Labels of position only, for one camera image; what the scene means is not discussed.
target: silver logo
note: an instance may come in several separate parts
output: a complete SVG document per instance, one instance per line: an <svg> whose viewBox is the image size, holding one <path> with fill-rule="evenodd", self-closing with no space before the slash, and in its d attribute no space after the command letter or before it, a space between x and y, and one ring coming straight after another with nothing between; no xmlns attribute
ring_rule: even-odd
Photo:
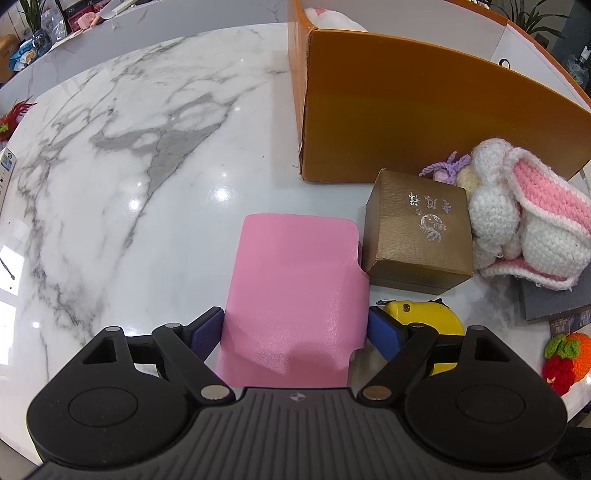
<svg viewBox="0 0 591 480"><path fill-rule="evenodd" d="M446 228L445 224L437 215L429 213L421 218L421 230L427 234L427 240L430 242L436 240L439 243L441 241L441 233L439 231L445 230Z"/></svg>
<svg viewBox="0 0 591 480"><path fill-rule="evenodd" d="M301 402L302 400L304 400L304 399L306 398L306 396L305 396L303 393L301 393L301 392L298 392L298 393L294 393L293 395L290 395L290 396L289 396L289 397L287 397L287 398L289 398L289 399L293 400L293 401L294 401L294 402L296 402L296 403L299 403L299 402Z"/></svg>

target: red crocheted strawberry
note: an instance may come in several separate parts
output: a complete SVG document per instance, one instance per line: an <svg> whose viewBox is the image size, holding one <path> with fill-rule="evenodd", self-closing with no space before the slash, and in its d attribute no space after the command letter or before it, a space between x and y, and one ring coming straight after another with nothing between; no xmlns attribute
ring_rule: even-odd
<svg viewBox="0 0 591 480"><path fill-rule="evenodd" d="M542 376L562 396L574 384L573 361L570 358L553 356L545 363Z"/></svg>

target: red feather decoration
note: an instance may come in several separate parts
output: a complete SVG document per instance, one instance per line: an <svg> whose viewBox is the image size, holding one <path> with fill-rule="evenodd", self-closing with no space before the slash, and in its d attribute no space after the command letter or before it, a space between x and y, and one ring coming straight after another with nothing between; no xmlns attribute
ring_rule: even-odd
<svg viewBox="0 0 591 480"><path fill-rule="evenodd" d="M28 103L30 99L31 97L15 103L10 111L0 118L0 142L7 142L10 139L21 118L33 105L36 105L36 103Z"/></svg>

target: green crocheted leaf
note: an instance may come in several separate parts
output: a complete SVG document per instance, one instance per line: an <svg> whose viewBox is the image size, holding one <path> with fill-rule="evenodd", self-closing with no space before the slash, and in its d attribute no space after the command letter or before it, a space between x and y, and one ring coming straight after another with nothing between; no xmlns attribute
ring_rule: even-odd
<svg viewBox="0 0 591 480"><path fill-rule="evenodd" d="M570 358L574 360L579 356L581 353L581 342L578 340L569 340L566 342L564 346L562 346L561 351L558 353L560 358Z"/></svg>
<svg viewBox="0 0 591 480"><path fill-rule="evenodd" d="M548 360L550 357L554 355L560 356L560 358L564 358L560 355L559 350L563 343L566 343L566 335L557 335L552 338L546 348L544 349L544 357Z"/></svg>

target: orange crocheted fruit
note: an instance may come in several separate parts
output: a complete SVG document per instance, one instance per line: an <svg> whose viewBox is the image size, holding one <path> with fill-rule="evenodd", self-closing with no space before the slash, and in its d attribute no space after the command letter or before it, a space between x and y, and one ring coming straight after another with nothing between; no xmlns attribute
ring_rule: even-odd
<svg viewBox="0 0 591 480"><path fill-rule="evenodd" d="M567 340L578 340L581 345L581 353L573 359L574 381L581 380L591 369L591 338L584 333L571 333Z"/></svg>

